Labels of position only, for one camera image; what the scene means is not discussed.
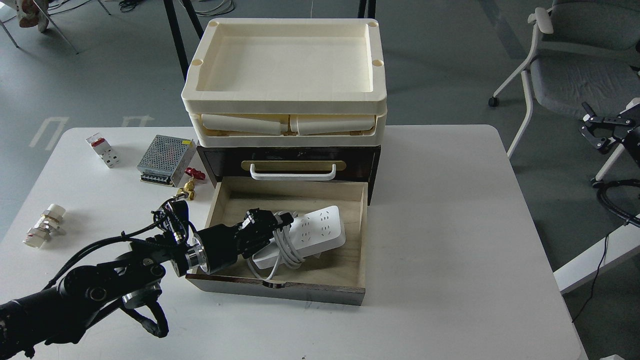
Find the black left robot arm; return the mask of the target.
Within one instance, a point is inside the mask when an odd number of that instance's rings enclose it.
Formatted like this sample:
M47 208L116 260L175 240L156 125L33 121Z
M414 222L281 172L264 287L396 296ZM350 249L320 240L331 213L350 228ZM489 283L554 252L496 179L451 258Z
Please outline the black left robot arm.
M193 268L212 274L248 259L270 239L290 230L295 212L249 209L242 222L196 230L186 198L178 194L153 212L160 234L138 239L125 233L90 243L74 254L39 292L1 306L1 358L23 352L32 358L36 344L73 343L115 310L122 310L151 335L166 337L169 324L158 298L171 262L176 275Z

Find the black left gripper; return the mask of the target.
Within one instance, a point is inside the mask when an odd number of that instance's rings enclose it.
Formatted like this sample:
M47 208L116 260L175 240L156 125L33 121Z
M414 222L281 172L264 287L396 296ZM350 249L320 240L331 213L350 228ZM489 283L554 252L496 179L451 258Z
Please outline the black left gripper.
M290 212L276 214L260 208L249 209L244 221L233 226L217 224L194 232L193 239L199 244L206 257L202 271L206 274L226 269L235 264L238 255L249 259L265 248L274 231L283 230L294 222Z

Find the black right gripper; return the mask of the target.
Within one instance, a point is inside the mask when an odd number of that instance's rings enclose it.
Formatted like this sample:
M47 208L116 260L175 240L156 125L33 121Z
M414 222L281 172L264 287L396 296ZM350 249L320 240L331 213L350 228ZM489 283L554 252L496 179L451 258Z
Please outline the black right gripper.
M640 105L621 112L618 116L598 116L587 102L582 102L587 120L579 132L601 154L610 152L612 146L621 143L631 159L640 167ZM596 130L609 130L611 134L604 136Z

